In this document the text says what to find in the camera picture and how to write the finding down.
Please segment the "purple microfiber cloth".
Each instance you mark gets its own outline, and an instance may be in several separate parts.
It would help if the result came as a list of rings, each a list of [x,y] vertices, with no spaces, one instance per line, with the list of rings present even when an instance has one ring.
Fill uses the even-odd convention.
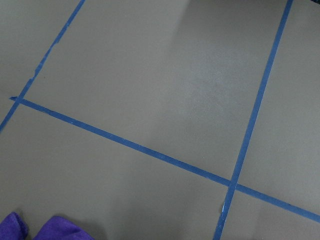
[[[11,212],[0,223],[0,238],[2,240],[25,240],[29,235],[29,229],[23,219]],[[40,229],[35,240],[92,240],[81,227],[61,217],[53,216]]]

